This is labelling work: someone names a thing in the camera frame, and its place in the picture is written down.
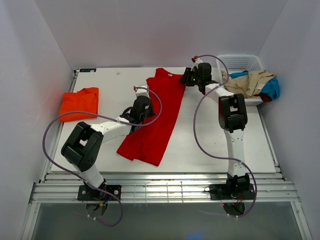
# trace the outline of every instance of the beige clothing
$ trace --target beige clothing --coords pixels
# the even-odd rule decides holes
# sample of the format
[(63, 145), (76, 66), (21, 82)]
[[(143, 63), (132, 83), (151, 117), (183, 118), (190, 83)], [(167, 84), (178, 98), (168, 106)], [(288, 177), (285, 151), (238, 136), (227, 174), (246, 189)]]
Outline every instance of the beige clothing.
[[(227, 79), (226, 72), (222, 72), (223, 81)], [(266, 83), (273, 79), (275, 74), (267, 70), (250, 71), (247, 76), (239, 76), (234, 79), (229, 77), (229, 81), (224, 85), (225, 88), (234, 94), (243, 94), (245, 99), (259, 99), (255, 96), (261, 92)]]

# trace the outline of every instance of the robotic arm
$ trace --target robotic arm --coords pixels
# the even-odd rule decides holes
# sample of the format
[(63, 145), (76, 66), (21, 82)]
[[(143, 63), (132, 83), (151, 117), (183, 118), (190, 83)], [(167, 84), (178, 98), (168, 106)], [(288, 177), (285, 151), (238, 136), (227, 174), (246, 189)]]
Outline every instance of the robotic arm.
[[(143, 124), (145, 119), (155, 115), (148, 91), (137, 89), (136, 100), (132, 107), (128, 107), (117, 120), (132, 124)], [(96, 188), (106, 190), (106, 180), (99, 173), (95, 165), (101, 144), (134, 133), (139, 127), (120, 122), (106, 121), (100, 124), (86, 124), (79, 122), (66, 140), (61, 154), (71, 163), (80, 175)], [(99, 200), (104, 197), (100, 191), (91, 189), (85, 184), (85, 193)]]
[(211, 199), (223, 200), (226, 196), (241, 196), (249, 193), (252, 196), (252, 184), (247, 173), (247, 169), (238, 161), (245, 162), (243, 136), (245, 126), (248, 122), (245, 99), (242, 94), (233, 94), (224, 87), (219, 86), (218, 82), (212, 80), (212, 67), (209, 63), (203, 62), (200, 58), (192, 59), (194, 65), (187, 67), (180, 79), (180, 83), (185, 86), (198, 86), (203, 94), (212, 89), (208, 97), (218, 103), (218, 120), (223, 129), (227, 148), (228, 148), (228, 170), (226, 184), (213, 184), (210, 186)]

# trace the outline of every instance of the mounting plate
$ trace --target mounting plate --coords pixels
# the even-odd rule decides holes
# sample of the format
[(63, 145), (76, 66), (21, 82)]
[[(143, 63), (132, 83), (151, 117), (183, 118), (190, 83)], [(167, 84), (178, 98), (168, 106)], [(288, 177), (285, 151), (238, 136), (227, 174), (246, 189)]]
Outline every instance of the mounting plate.
[[(105, 185), (104, 190), (115, 195), (118, 199), (121, 199), (121, 185)], [(85, 185), (79, 186), (78, 191), (78, 201), (98, 201), (103, 202), (104, 200), (108, 199), (109, 196), (105, 195), (102, 199), (95, 199), (92, 197), (92, 195), (87, 191), (87, 188)]]
[[(211, 184), (209, 185), (209, 192), (210, 192), (211, 200), (233, 200), (230, 194), (228, 194), (226, 184)], [(254, 197), (255, 197), (254, 186), (250, 184), (249, 190), (244, 192), (243, 200), (253, 200)]]

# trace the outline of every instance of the red t-shirt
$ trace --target red t-shirt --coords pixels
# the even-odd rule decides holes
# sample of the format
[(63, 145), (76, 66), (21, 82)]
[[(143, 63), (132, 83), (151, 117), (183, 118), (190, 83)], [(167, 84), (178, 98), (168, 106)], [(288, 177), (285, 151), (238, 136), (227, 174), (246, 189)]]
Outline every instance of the red t-shirt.
[[(154, 77), (146, 80), (149, 88), (154, 91), (162, 101), (162, 113), (151, 125), (143, 126), (138, 131), (126, 136), (117, 153), (133, 160), (159, 166), (165, 154), (170, 136), (174, 130), (185, 86), (179, 83), (182, 75), (171, 74), (163, 68), (157, 68)], [(160, 111), (160, 103), (150, 93), (150, 99), (156, 114)], [(146, 119), (151, 122), (156, 116)]]

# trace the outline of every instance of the clothing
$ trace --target clothing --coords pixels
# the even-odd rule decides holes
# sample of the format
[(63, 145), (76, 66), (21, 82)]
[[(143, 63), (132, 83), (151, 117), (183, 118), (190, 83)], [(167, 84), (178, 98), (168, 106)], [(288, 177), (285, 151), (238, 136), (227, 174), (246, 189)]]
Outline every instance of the clothing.
[[(174, 130), (186, 88), (179, 83), (181, 77), (182, 75), (171, 74), (163, 68), (158, 68), (155, 76), (146, 80), (149, 88), (161, 99), (162, 113), (153, 124), (143, 126), (126, 136), (117, 150), (118, 154), (130, 160), (138, 159), (159, 166)], [(159, 101), (152, 94), (150, 98), (153, 109), (158, 114)], [(155, 117), (147, 118), (145, 123), (149, 123)]]
[[(238, 78), (238, 77), (242, 77), (242, 76), (247, 76), (249, 74), (249, 72), (235, 72), (235, 73), (231, 73), (230, 77), (232, 79)], [(278, 84), (278, 80), (276, 77), (270, 79), (265, 86), (262, 88), (261, 90), (262, 94), (256, 94), (257, 96), (260, 96), (262, 98), (262, 96), (264, 96), (263, 94), (267, 94), (268, 97), (264, 96), (263, 97), (263, 101), (264, 102), (271, 102), (273, 100), (276, 100), (279, 95), (280, 95), (280, 88), (279, 88), (279, 84)]]
[(268, 94), (272, 100), (276, 100), (280, 96), (280, 88), (278, 84), (278, 79), (276, 77), (272, 78), (266, 83), (266, 85), (261, 90), (261, 93)]
[[(62, 97), (62, 105), (59, 114), (64, 114), (71, 111), (85, 111), (98, 114), (99, 106), (99, 88), (90, 87), (83, 88), (78, 92), (65, 92)], [(82, 119), (95, 119), (92, 116), (84, 113), (72, 113), (60, 117), (60, 122), (71, 122)]]
[(235, 79), (235, 78), (238, 78), (238, 77), (247, 76), (248, 74), (249, 74), (248, 71), (243, 71), (243, 72), (231, 73), (231, 74), (229, 74), (229, 75), (230, 75), (230, 77), (231, 77), (232, 79)]
[(243, 94), (245, 99), (260, 98), (258, 95), (266, 83), (273, 79), (275, 75), (267, 70), (258, 70), (250, 72), (241, 72), (243, 76), (236, 78), (229, 78), (228, 82), (224, 85), (225, 88), (234, 94)]

